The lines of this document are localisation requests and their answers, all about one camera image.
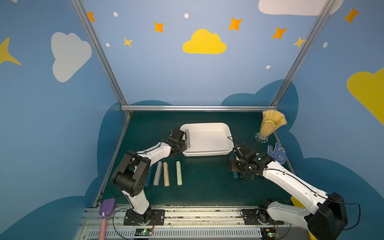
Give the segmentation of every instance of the yellow star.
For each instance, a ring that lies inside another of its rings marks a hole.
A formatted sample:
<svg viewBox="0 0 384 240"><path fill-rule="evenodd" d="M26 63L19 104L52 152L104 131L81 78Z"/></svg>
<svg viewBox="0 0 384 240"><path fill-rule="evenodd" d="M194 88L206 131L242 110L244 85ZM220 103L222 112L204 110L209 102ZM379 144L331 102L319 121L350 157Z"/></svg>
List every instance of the yellow star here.
<svg viewBox="0 0 384 240"><path fill-rule="evenodd" d="M228 30L235 29L236 31L238 31L239 30L239 24L241 23L241 21L243 21L243 20L242 19L235 20L234 18L232 18L232 23L229 26Z"/></svg>
<svg viewBox="0 0 384 240"><path fill-rule="evenodd" d="M155 26L156 26L155 31L160 31L163 33L163 25L164 25L164 23L159 24L159 23L155 22Z"/></svg>
<svg viewBox="0 0 384 240"><path fill-rule="evenodd" d="M305 40L306 40L306 39L301 40L301 37L299 37L299 40L298 40L295 44L292 44L292 46L297 45L297 46L299 46L299 48L300 48L301 44L302 44L303 42L305 42Z"/></svg>
<svg viewBox="0 0 384 240"><path fill-rule="evenodd" d="M133 40L128 41L128 40L126 40L125 38L124 38L124 40L125 40L125 43L124 43L123 45L129 45L129 46L132 48L132 46L131 46L131 42L132 42Z"/></svg>
<svg viewBox="0 0 384 240"><path fill-rule="evenodd" d="M21 65L14 57L8 53L9 38L6 38L2 44L0 44L0 64L5 61L10 61Z"/></svg>
<svg viewBox="0 0 384 240"><path fill-rule="evenodd" d="M350 13L344 18L344 20L348 20L349 23L352 22L353 18L359 14L360 12L355 11L354 8L350 11Z"/></svg>
<svg viewBox="0 0 384 240"><path fill-rule="evenodd" d="M287 30L288 28L286 29L280 29L280 28L277 28L276 29L276 33L275 35L272 37L272 38L280 38L283 36L283 33Z"/></svg>

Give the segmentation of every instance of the glass vase base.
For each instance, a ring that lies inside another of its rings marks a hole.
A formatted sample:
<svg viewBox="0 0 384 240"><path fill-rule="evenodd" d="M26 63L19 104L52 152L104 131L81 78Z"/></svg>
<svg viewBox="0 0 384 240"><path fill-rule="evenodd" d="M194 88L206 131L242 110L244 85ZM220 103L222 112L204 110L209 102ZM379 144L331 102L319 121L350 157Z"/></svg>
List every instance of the glass vase base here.
<svg viewBox="0 0 384 240"><path fill-rule="evenodd" d="M255 138L256 138L256 140L257 140L258 142L261 142L261 143L266 143L266 142L268 142L268 137L262 137L262 136L260 136L260 133L259 133L259 132L255 134Z"/></svg>

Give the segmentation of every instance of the white plastic tray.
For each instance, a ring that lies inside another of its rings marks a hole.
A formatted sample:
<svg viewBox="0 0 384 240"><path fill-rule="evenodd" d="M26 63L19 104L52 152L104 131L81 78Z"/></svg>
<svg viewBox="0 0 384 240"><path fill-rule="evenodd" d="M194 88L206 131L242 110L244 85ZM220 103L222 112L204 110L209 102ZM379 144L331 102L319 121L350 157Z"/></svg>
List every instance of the white plastic tray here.
<svg viewBox="0 0 384 240"><path fill-rule="evenodd" d="M233 149L228 125L223 122L191 123L180 127L189 131L189 145L183 152L186 157L227 155Z"/></svg>

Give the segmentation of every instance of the pink handle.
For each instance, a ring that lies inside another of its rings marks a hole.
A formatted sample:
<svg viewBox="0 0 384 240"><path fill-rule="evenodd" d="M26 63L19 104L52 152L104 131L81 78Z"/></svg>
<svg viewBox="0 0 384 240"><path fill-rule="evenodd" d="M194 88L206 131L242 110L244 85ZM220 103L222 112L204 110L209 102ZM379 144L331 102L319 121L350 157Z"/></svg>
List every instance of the pink handle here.
<svg viewBox="0 0 384 240"><path fill-rule="evenodd" d="M105 240L105 218L101 220L99 240Z"/></svg>

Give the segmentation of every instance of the vent grille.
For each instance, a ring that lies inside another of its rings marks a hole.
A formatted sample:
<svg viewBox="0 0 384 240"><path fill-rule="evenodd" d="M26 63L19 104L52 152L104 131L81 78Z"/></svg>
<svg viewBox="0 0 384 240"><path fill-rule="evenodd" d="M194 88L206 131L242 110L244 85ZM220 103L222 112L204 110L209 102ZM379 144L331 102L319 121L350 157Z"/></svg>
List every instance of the vent grille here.
<svg viewBox="0 0 384 240"><path fill-rule="evenodd" d="M132 230L119 230L120 235L125 238L135 237ZM98 239L100 229L92 228L87 239ZM177 228L177 229L155 229L151 238L255 238L261 237L260 228ZM121 239L113 228L106 229L105 239Z"/></svg>

